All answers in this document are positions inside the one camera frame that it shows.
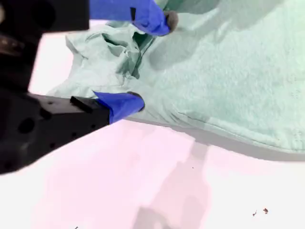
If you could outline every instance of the green cloth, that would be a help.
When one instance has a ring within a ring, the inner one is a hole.
[[[69,79],[51,95],[133,91],[134,117],[257,146],[305,151],[305,1],[172,0],[176,32],[112,22],[67,36]]]

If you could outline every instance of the white table surface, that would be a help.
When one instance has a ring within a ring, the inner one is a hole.
[[[30,91],[61,83],[71,61],[64,34],[44,36]],[[123,120],[0,176],[0,228],[303,229],[304,161]]]

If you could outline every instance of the mint green towel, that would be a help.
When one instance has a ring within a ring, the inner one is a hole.
[[[305,151],[305,1],[172,0],[178,30],[140,34],[112,22],[67,36],[71,74],[50,92],[133,91],[134,117],[213,131],[285,152]]]

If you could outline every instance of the mounting hole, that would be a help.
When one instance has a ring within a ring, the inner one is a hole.
[[[32,16],[35,22],[43,29],[50,29],[55,22],[56,13],[53,6],[45,1],[39,0],[34,3]]]
[[[20,123],[18,130],[22,134],[28,134],[34,129],[34,127],[35,127],[34,120],[31,118],[27,118]]]

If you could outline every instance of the robotic arm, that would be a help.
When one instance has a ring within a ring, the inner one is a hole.
[[[170,33],[178,21],[153,0],[0,0],[0,174],[144,109],[133,92],[98,100],[28,92],[43,33],[87,30],[90,9],[92,19],[130,21],[151,35]]]
[[[163,12],[154,0],[90,0],[91,19],[130,21],[153,36],[164,36],[177,26],[174,11]]]

